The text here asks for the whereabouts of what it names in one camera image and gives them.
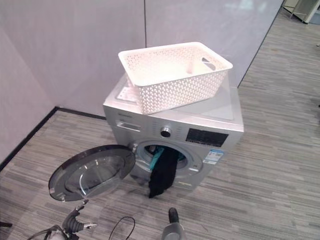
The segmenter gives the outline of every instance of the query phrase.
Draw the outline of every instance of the digital display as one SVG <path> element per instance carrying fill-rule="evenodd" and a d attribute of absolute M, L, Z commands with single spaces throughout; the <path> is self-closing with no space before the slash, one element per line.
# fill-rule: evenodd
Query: digital display
<path fill-rule="evenodd" d="M 186 141 L 221 148 L 229 135 L 225 133 L 203 131 L 190 128 Z"/>

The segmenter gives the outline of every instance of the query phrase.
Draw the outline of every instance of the washing machine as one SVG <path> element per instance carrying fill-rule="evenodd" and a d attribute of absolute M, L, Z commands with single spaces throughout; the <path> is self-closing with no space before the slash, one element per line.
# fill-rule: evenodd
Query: washing machine
<path fill-rule="evenodd" d="M 103 103 L 117 145 L 99 146 L 67 160 L 49 181 L 50 195 L 76 201 L 112 191 L 130 174 L 148 182 L 157 147 L 180 152 L 174 187 L 192 191 L 244 132 L 238 89 L 225 79 L 213 98 L 143 115 L 124 75 Z"/>

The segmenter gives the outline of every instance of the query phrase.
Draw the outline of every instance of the black cloth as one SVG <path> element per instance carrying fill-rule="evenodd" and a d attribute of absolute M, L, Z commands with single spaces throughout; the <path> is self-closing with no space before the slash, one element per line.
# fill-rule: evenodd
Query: black cloth
<path fill-rule="evenodd" d="M 162 194 L 170 188 L 176 177 L 177 163 L 180 153 L 170 147 L 164 150 L 154 165 L 149 181 L 149 198 Z"/>

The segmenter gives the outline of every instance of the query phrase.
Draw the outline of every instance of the white basket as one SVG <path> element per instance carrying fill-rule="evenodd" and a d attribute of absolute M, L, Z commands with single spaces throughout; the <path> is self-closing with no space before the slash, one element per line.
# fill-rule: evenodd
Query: white basket
<path fill-rule="evenodd" d="M 200 42 L 122 51 L 143 114 L 212 98 L 233 65 Z"/>

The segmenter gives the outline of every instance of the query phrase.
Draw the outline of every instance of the basket handle hole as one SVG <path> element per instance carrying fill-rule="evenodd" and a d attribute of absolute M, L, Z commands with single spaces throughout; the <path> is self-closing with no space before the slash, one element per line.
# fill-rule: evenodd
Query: basket handle hole
<path fill-rule="evenodd" d="M 205 57 L 203 57 L 201 59 L 201 61 L 203 62 L 203 64 L 205 64 L 208 68 L 210 68 L 212 71 L 216 70 L 216 66 L 213 65 L 211 62 L 209 62 Z"/>

